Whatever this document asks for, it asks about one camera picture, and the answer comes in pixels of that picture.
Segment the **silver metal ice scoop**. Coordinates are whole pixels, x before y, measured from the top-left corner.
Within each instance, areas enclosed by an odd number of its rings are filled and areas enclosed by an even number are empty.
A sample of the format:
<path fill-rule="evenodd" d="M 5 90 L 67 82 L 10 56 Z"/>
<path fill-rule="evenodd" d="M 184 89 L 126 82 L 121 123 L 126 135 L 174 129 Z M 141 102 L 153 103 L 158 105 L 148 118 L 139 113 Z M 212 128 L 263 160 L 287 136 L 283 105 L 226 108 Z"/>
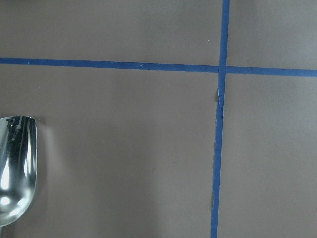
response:
<path fill-rule="evenodd" d="M 0 225 L 19 219 L 37 185 L 37 126 L 28 116 L 0 119 Z"/>

